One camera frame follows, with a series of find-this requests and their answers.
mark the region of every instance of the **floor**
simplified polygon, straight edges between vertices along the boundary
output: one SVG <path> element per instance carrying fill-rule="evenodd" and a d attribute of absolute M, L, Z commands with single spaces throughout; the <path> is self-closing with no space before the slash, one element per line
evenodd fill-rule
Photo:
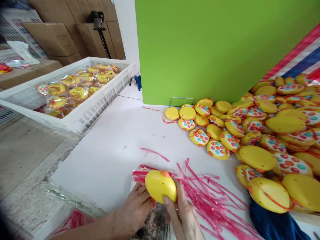
<path fill-rule="evenodd" d="M 0 130 L 0 207 L 17 239 L 33 239 L 63 205 L 39 183 L 74 143 L 25 116 Z"/>

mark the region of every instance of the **colorful button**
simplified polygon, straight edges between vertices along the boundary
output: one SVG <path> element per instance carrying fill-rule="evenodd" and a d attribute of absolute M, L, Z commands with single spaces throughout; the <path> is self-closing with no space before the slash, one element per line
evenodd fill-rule
<path fill-rule="evenodd" d="M 301 164 L 298 164 L 297 167 L 300 168 L 301 170 L 305 170 L 306 169 L 306 166 L 301 165 Z"/>

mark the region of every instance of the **blue cloth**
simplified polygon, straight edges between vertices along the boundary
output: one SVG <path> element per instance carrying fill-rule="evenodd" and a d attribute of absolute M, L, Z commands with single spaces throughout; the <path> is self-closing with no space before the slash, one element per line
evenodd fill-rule
<path fill-rule="evenodd" d="M 252 198 L 250 218 L 257 232 L 265 240 L 311 240 L 288 212 L 271 212 L 258 205 Z"/>
<path fill-rule="evenodd" d="M 142 85 L 141 85 L 141 75 L 134 76 L 134 79 L 136 80 L 136 83 L 138 84 L 138 89 L 141 91 Z"/>

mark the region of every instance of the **green panel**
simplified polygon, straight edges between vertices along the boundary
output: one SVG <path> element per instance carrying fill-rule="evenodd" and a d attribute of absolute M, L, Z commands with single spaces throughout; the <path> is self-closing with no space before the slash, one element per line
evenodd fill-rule
<path fill-rule="evenodd" d="M 319 0 L 136 0 L 145 104 L 237 101 L 320 22 Z"/>

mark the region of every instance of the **white paper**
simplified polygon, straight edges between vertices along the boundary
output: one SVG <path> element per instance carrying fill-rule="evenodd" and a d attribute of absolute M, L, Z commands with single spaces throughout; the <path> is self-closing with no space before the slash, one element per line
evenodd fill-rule
<path fill-rule="evenodd" d="M 16 53 L 18 53 L 25 61 L 27 61 L 28 64 L 34 65 L 40 63 L 29 53 L 29 45 L 27 43 L 19 41 L 7 41 L 7 43 Z"/>

